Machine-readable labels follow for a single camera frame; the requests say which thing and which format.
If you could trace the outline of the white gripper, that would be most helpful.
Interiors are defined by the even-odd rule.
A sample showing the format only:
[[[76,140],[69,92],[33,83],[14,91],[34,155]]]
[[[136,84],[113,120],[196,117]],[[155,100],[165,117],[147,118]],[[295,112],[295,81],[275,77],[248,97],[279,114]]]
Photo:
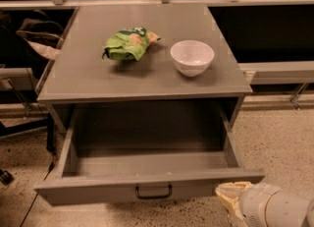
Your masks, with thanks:
[[[227,211],[231,227],[267,227],[266,207],[282,189],[260,183],[229,182],[216,187],[215,194]]]

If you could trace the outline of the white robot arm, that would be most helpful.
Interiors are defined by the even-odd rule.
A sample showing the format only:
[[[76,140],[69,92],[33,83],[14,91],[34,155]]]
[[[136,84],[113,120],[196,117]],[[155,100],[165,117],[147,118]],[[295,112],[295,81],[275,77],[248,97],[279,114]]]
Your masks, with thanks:
[[[224,183],[215,189],[233,227],[314,227],[314,200],[266,183]]]

